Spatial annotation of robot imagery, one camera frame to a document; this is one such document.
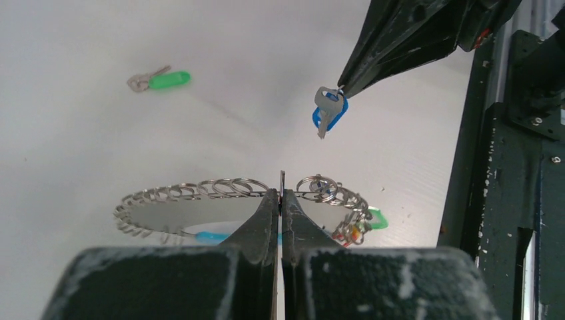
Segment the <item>key with blue tag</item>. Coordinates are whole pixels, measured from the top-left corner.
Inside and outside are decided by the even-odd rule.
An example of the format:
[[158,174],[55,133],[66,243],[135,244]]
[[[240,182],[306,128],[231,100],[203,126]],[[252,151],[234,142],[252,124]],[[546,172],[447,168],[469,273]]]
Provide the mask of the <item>key with blue tag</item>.
[[348,110],[348,101],[341,89],[320,87],[314,96],[314,104],[316,109],[312,113],[312,122],[318,130],[318,137],[324,139]]

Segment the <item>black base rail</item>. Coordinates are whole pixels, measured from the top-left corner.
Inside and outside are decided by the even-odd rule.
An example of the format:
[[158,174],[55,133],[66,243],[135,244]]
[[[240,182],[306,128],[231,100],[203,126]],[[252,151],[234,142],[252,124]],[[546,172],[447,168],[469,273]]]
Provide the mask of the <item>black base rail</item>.
[[441,227],[499,318],[564,318],[563,1],[523,1],[475,51]]

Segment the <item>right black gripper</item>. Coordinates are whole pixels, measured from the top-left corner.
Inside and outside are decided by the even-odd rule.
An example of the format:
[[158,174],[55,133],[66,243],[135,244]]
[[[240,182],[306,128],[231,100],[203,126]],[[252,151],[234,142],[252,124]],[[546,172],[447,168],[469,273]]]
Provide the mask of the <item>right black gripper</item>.
[[356,45],[338,80],[352,98],[393,75],[479,48],[521,0],[370,2]]

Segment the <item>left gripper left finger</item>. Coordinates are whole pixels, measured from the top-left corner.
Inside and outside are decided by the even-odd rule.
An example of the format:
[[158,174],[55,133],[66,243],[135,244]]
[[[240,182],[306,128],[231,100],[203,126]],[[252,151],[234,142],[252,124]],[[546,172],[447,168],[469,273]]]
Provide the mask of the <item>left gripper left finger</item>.
[[215,246],[94,247],[63,272],[44,319],[275,319],[279,196]]

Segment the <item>key with green tag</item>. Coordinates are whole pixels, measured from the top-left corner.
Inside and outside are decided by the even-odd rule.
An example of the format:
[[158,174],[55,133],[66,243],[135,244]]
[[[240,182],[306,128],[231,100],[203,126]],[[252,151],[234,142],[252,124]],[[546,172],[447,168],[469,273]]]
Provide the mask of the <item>key with green tag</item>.
[[142,93],[149,89],[161,90],[185,85],[190,80],[191,74],[188,71],[171,72],[171,66],[166,65],[152,73],[142,73],[131,76],[127,80],[127,85],[132,91]]

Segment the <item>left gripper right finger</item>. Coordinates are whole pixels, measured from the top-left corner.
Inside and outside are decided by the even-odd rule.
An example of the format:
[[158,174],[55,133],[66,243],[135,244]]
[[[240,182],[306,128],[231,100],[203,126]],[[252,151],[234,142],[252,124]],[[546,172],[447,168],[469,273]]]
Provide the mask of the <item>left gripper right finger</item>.
[[451,247],[347,249],[281,199],[286,319],[497,319],[471,258]]

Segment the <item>green tagged key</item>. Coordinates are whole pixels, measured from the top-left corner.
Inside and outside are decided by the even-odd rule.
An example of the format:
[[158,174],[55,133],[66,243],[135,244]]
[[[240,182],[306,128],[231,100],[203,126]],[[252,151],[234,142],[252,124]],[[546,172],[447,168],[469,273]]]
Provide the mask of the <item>green tagged key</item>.
[[381,230],[388,227],[388,221],[380,209],[376,207],[369,207],[368,211],[372,215],[372,219],[368,221],[372,230]]

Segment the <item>metal key organiser with rings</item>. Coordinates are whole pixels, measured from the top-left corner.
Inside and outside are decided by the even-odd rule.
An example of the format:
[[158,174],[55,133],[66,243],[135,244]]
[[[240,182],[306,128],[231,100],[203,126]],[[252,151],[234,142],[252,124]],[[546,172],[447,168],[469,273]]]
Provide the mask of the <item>metal key organiser with rings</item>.
[[[216,245],[257,210],[269,186],[251,178],[209,179],[143,189],[114,208],[117,229],[132,237],[159,237],[163,245]],[[301,179],[293,193],[306,214],[344,247],[362,245],[374,231],[366,199],[320,174]]]

